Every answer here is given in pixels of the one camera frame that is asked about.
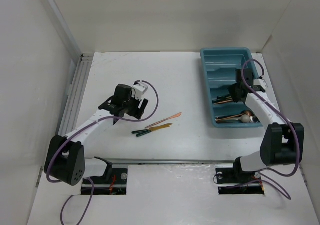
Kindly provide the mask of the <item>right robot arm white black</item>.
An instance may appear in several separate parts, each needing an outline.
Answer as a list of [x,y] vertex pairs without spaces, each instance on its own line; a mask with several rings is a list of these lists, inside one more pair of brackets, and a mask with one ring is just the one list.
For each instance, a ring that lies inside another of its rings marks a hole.
[[228,89],[234,102],[243,102],[265,129],[259,151],[238,157],[232,168],[232,178],[243,182],[249,176],[273,166],[294,165],[292,177],[303,158],[305,129],[301,123],[293,123],[270,101],[263,85],[255,85],[250,68],[237,69],[236,82]]

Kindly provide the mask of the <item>silver round spoon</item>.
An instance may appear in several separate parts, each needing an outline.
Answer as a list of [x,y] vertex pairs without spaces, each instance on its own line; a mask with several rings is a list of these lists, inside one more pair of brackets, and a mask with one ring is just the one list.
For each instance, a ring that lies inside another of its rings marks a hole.
[[256,116],[250,116],[250,122],[251,123],[259,123],[259,119]]

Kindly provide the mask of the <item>copper spoon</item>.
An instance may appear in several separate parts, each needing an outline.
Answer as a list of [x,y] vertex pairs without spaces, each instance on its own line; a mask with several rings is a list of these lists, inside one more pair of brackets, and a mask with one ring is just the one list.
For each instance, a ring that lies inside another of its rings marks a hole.
[[224,121],[224,120],[239,118],[239,117],[241,117],[242,115],[248,115],[249,117],[251,117],[251,116],[254,115],[254,113],[253,113],[251,110],[244,110],[244,111],[242,111],[241,113],[236,114],[236,115],[228,115],[228,116],[217,117],[217,118],[215,119],[215,121],[216,121],[216,122],[219,122],[219,121]]

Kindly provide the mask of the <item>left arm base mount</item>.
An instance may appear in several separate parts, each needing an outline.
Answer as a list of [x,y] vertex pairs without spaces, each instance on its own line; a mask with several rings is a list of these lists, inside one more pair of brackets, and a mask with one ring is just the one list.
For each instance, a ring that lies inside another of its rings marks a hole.
[[93,195],[122,196],[127,194],[128,169],[113,168],[101,177],[90,178],[94,184]]

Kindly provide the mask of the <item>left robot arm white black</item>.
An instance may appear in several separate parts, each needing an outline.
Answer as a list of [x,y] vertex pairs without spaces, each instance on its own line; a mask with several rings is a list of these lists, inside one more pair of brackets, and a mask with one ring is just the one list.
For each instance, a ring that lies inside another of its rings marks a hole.
[[109,182],[112,164],[100,157],[87,158],[85,150],[101,133],[125,120],[125,115],[130,116],[132,122],[139,121],[149,102],[143,97],[147,90],[148,85],[143,81],[132,86],[118,84],[113,96],[103,102],[85,123],[63,136],[55,135],[45,161],[47,180],[70,186],[93,177],[103,184]]

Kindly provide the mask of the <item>white plastic spoon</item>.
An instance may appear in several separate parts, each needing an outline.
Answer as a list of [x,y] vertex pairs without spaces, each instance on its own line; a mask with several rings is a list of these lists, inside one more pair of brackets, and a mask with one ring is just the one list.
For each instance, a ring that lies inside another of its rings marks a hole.
[[241,116],[232,116],[226,118],[216,119],[217,123],[225,123],[225,122],[241,122],[241,123],[251,123],[251,117],[249,115],[243,114]]

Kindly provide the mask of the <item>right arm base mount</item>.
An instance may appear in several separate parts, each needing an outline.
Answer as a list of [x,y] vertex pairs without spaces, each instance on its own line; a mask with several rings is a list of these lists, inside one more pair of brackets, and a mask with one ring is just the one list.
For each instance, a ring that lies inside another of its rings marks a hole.
[[264,195],[261,176],[257,172],[236,174],[231,167],[217,167],[213,181],[219,195]]

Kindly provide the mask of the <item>rose copper fork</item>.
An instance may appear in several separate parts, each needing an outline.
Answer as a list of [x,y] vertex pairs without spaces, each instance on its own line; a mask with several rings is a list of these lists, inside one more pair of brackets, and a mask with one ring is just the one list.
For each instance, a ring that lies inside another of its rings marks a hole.
[[220,105],[220,104],[226,104],[226,103],[233,103],[234,101],[231,98],[228,99],[220,99],[220,100],[215,100],[212,103],[214,105]]

